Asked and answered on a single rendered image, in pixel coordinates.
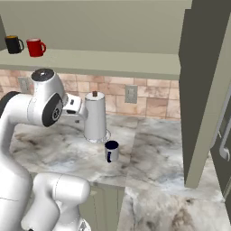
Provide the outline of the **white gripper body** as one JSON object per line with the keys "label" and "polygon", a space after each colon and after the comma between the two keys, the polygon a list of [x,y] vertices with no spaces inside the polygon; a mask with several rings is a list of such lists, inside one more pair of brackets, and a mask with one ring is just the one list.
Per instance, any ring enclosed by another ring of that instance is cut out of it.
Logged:
{"label": "white gripper body", "polygon": [[80,110],[79,110],[79,116],[83,120],[87,120],[88,119],[88,110],[87,110],[86,104],[84,102],[81,103],[81,107],[80,107]]}

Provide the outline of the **olive base cabinet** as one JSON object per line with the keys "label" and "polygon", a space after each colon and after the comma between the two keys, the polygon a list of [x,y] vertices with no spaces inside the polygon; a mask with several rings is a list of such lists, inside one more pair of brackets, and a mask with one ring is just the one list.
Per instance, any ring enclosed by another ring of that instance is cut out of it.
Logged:
{"label": "olive base cabinet", "polygon": [[117,231],[125,188],[91,182],[87,201],[79,206],[80,214],[92,231]]}

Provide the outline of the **red mug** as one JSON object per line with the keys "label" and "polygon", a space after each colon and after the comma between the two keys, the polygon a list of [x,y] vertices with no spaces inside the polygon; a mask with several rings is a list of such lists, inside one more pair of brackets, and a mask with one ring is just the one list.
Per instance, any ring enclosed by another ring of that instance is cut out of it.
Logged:
{"label": "red mug", "polygon": [[38,38],[28,39],[27,48],[31,57],[41,57],[46,51],[46,45]]}

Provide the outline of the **dark fridge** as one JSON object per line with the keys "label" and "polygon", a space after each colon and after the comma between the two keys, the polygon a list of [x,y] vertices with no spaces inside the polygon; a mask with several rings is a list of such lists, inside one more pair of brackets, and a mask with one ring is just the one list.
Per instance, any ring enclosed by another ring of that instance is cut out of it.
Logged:
{"label": "dark fridge", "polygon": [[223,117],[222,124],[219,128],[219,132],[217,135],[216,142],[214,146],[211,148],[212,159],[215,165],[217,179],[219,182],[219,186],[223,197],[226,198],[230,189],[231,189],[231,130],[229,132],[229,136],[226,140],[226,147],[229,149],[230,152],[230,160],[226,161],[223,159],[219,154],[219,146],[221,143],[221,138],[219,134],[224,133],[224,128],[226,126],[226,122],[231,117],[231,97],[229,98],[226,112]]}

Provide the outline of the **olive open wall cabinet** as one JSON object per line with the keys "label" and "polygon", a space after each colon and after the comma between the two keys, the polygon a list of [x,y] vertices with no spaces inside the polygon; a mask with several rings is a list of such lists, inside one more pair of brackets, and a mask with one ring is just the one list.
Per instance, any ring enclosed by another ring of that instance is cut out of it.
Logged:
{"label": "olive open wall cabinet", "polygon": [[[0,0],[0,69],[177,80],[192,0]],[[23,41],[10,54],[5,37]],[[31,57],[28,39],[46,45]]]}

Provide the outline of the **grey wall socket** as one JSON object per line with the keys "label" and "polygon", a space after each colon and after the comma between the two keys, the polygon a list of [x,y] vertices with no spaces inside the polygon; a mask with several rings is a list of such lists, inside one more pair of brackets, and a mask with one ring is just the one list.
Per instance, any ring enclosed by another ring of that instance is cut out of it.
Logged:
{"label": "grey wall socket", "polygon": [[30,93],[29,79],[25,78],[25,77],[19,77],[18,82],[19,82],[21,92],[24,93],[24,94],[29,94]]}
{"label": "grey wall socket", "polygon": [[138,87],[136,85],[126,85],[125,86],[125,102],[136,104],[137,103],[137,91],[138,91]]}

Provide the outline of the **black mug with yellow inside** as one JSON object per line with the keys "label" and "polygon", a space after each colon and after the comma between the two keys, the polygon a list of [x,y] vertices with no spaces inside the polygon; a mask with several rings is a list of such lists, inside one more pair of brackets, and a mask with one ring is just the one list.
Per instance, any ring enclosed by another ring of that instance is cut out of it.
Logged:
{"label": "black mug with yellow inside", "polygon": [[21,53],[24,49],[23,41],[16,35],[6,36],[5,43],[10,54]]}

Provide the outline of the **olive cabinet door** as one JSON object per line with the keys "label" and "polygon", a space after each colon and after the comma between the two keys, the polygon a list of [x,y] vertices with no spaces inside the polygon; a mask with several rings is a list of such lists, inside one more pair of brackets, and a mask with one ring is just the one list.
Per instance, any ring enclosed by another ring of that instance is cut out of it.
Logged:
{"label": "olive cabinet door", "polygon": [[226,33],[231,0],[192,0],[180,38],[180,119],[184,185],[195,189],[217,126],[209,97]]}

